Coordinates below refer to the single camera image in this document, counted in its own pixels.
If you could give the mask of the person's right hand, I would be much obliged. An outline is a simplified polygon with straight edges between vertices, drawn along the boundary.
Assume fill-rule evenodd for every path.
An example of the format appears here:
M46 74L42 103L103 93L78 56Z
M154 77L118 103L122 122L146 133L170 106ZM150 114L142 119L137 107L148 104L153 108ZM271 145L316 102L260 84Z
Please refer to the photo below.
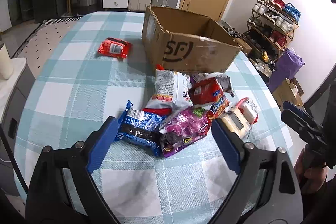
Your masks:
M303 168L303 155L305 149L303 148L294 166L294 171L297 176L298 182L301 182L303 178L307 179L307 182L301 188L301 193L314 193L317 192L324 184L327 178L326 167L311 167L304 170Z

